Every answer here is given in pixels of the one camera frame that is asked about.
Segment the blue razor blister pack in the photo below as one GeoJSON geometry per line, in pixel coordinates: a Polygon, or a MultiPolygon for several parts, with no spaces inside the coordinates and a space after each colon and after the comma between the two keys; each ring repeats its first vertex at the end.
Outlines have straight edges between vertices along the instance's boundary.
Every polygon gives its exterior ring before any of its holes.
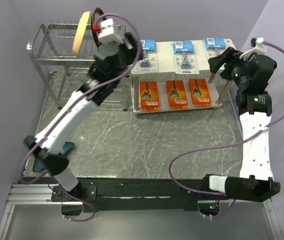
{"type": "Polygon", "coordinates": [[[208,37],[204,40],[204,45],[209,58],[219,56],[226,49],[224,39],[221,37],[208,37]]]}
{"type": "Polygon", "coordinates": [[[142,39],[141,46],[143,58],[138,61],[135,70],[138,73],[157,73],[158,60],[155,40],[142,39]]]}
{"type": "Polygon", "coordinates": [[[198,75],[198,62],[192,41],[174,41],[172,48],[175,72],[181,75],[198,75]]]}

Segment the blue razor blister pack front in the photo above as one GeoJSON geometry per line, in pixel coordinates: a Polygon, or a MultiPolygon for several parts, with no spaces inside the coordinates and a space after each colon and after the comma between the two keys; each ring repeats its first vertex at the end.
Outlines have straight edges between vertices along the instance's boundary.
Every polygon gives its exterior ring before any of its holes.
{"type": "Polygon", "coordinates": [[[174,41],[172,48],[175,72],[181,75],[198,75],[198,62],[192,41],[174,41]]]}

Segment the orange razor box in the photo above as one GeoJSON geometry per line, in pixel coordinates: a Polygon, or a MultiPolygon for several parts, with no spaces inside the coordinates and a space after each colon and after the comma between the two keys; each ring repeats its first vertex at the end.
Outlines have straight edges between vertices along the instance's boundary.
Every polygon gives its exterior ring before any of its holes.
{"type": "Polygon", "coordinates": [[[141,109],[145,112],[159,111],[160,100],[157,82],[141,81],[139,83],[139,89],[141,109]]]}
{"type": "Polygon", "coordinates": [[[181,110],[188,108],[186,90],[183,80],[167,80],[166,91],[170,109],[181,110]]]}
{"type": "Polygon", "coordinates": [[[190,78],[188,80],[192,104],[194,106],[211,106],[211,98],[207,81],[204,78],[190,78]]]}

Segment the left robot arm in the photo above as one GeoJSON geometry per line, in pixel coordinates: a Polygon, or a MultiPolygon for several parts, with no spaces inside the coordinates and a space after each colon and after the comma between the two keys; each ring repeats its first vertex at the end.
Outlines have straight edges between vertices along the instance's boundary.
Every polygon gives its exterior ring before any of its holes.
{"type": "Polygon", "coordinates": [[[98,39],[100,45],[86,79],[79,83],[68,102],[45,129],[24,140],[70,201],[80,197],[81,185],[69,167],[69,160],[60,155],[64,143],[113,92],[121,78],[129,72],[128,67],[133,67],[142,58],[140,37],[134,37],[131,32],[123,36],[100,32],[98,39]]]}

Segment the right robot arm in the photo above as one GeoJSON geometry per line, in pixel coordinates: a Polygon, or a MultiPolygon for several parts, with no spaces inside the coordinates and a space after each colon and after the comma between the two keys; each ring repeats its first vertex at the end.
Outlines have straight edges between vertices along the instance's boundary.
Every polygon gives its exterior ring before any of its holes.
{"type": "Polygon", "coordinates": [[[219,56],[208,60],[210,72],[237,86],[236,105],[242,127],[242,165],[238,177],[207,174],[201,195],[212,199],[219,193],[229,199],[263,202],[280,192],[280,183],[273,180],[269,161],[269,129],[272,99],[266,91],[268,80],[277,67],[276,61],[258,53],[249,54],[228,47],[219,56]]]}

